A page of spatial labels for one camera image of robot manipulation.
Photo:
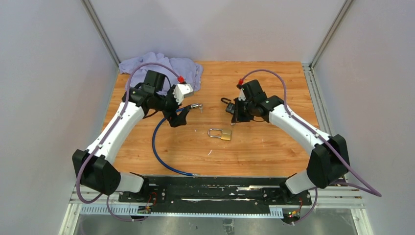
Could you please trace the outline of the small black padlock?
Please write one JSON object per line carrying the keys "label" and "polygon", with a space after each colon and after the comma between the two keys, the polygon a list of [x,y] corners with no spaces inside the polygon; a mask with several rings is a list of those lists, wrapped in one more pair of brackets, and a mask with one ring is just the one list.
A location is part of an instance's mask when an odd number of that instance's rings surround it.
{"label": "small black padlock", "polygon": [[221,98],[221,101],[227,105],[225,108],[225,111],[233,115],[235,112],[235,104],[232,103],[230,99],[225,98],[225,97]]}

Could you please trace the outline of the blue cable lock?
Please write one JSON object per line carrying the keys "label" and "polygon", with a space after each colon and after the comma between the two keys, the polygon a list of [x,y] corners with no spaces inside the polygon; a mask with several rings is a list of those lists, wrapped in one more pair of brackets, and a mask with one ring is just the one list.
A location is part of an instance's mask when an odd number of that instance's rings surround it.
{"label": "blue cable lock", "polygon": [[[198,107],[198,105],[199,105],[199,103],[193,103],[193,104],[189,104],[189,105],[187,105],[187,106],[185,106],[185,107],[189,107],[190,108],[190,110],[191,109],[196,109],[196,108],[199,108]],[[156,126],[156,128],[155,128],[155,130],[154,130],[154,132],[153,132],[153,135],[152,135],[152,139],[151,139],[151,145],[152,145],[152,151],[153,151],[153,154],[154,154],[154,156],[156,157],[156,159],[158,160],[158,162],[161,164],[161,165],[163,165],[166,169],[168,169],[168,170],[170,170],[170,171],[172,171],[172,172],[174,172],[174,173],[177,173],[177,174],[180,174],[180,175],[183,175],[183,176],[188,176],[188,177],[199,177],[200,176],[200,174],[195,174],[195,173],[190,173],[190,172],[185,172],[185,171],[181,171],[181,170],[178,170],[178,169],[176,169],[176,168],[173,168],[173,167],[171,167],[171,166],[169,166],[167,163],[165,163],[162,159],[161,159],[161,157],[159,156],[159,154],[158,154],[158,152],[157,152],[157,148],[156,148],[156,136],[157,136],[157,132],[158,132],[158,130],[159,130],[159,128],[161,127],[161,125],[164,123],[166,121],[166,118],[163,118],[158,124],[157,124],[157,126]]]}

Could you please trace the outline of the brass padlock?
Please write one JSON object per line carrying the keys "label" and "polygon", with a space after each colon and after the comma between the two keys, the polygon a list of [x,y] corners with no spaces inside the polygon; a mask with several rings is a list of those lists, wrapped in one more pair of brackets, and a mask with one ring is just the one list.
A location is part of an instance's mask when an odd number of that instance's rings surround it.
{"label": "brass padlock", "polygon": [[207,132],[207,135],[211,138],[217,138],[223,141],[231,141],[232,130],[210,128]]}

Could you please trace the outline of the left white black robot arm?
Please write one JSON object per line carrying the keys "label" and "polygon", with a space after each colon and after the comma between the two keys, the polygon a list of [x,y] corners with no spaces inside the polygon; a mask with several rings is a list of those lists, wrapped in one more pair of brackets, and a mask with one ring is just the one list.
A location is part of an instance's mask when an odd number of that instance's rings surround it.
{"label": "left white black robot arm", "polygon": [[143,176],[135,173],[121,173],[113,163],[124,141],[133,128],[150,109],[162,112],[171,127],[186,125],[187,114],[177,114],[186,97],[192,96],[192,86],[178,77],[178,84],[173,85],[167,94],[158,92],[163,88],[166,75],[148,70],[143,82],[128,86],[116,114],[103,132],[86,150],[77,149],[72,161],[77,176],[76,190],[86,186],[101,194],[111,195],[116,191],[131,192],[138,202],[145,202],[150,196],[149,187]]}

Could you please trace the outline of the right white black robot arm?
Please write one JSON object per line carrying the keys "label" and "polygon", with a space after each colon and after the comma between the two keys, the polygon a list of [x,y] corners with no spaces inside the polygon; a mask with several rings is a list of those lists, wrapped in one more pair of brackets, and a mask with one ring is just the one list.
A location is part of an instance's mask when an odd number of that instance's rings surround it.
{"label": "right white black robot arm", "polygon": [[326,188],[349,172],[346,140],[339,134],[331,136],[295,114],[284,100],[268,97],[257,80],[240,82],[239,97],[235,99],[233,122],[246,122],[260,117],[280,128],[310,155],[307,168],[286,179],[280,192],[281,200],[292,204],[300,193],[311,188]]}

